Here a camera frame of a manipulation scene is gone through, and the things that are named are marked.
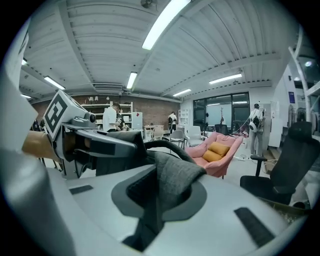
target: whiteboard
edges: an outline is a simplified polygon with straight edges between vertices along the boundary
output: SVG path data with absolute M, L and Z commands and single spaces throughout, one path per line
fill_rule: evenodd
M 231 104 L 206 106 L 206 112 L 209 114 L 209 116 L 206 118 L 206 122 L 208 123 L 208 125 L 214 126 L 220 124 L 221 108 L 223 108 L 222 116 L 224 118 L 225 124 L 226 126 L 231 127 L 231 106 Z

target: brick wall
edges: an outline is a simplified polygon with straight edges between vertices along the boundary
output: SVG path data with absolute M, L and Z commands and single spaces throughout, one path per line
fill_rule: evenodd
M 73 97 L 79 104 L 89 103 L 90 96 L 75 96 Z M 107 96 L 98 96 L 98 104 L 106 104 Z M 180 104 L 176 102 L 158 100 L 158 99 L 148 99 L 148 98 L 139 98 L 139 97 L 130 97 L 130 96 L 110 96 L 110 100 L 114 103 L 131 103 L 133 102 L 133 111 L 142 112 L 143 113 L 143 125 L 150 125 L 153 123 L 154 125 L 163 125 L 164 129 L 168 129 L 168 116 L 172 111 L 175 112 L 178 117 L 178 110 L 180 109 Z M 41 121 L 50 101 L 44 101 L 40 103 L 33 104 L 33 108 L 38 112 L 37 120 Z M 101 108 L 91 108 L 91 112 L 93 113 L 102 113 L 103 110 Z

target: white cabinet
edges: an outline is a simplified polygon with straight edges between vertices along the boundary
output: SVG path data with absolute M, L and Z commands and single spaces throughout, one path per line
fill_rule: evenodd
M 180 109 L 178 113 L 178 123 L 180 126 L 189 126 L 191 123 L 191 109 Z

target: pink armchair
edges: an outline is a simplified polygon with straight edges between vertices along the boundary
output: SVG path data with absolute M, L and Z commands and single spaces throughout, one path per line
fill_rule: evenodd
M 218 132 L 213 132 L 209 138 L 203 143 L 195 147 L 188 147 L 185 149 L 187 154 L 192 157 L 198 166 L 205 169 L 206 173 L 211 176 L 221 177 L 227 174 L 227 168 L 237 152 L 239 146 L 243 141 L 242 137 L 234 138 L 226 136 Z M 205 152 L 208 150 L 212 142 L 218 142 L 230 147 L 228 153 L 219 161 L 208 162 L 202 158 Z

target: orange cushion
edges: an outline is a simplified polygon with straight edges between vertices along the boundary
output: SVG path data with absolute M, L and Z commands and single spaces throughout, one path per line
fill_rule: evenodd
M 229 149 L 229 146 L 225 146 L 218 142 L 212 142 L 212 144 L 208 148 L 208 150 L 217 153 L 221 157 L 224 157 L 228 153 Z
M 211 150 L 207 150 L 204 155 L 202 156 L 202 158 L 204 160 L 207 160 L 208 162 L 215 162 L 215 161 L 219 161 L 222 159 L 222 156 L 215 153 L 215 152 L 212 152 Z

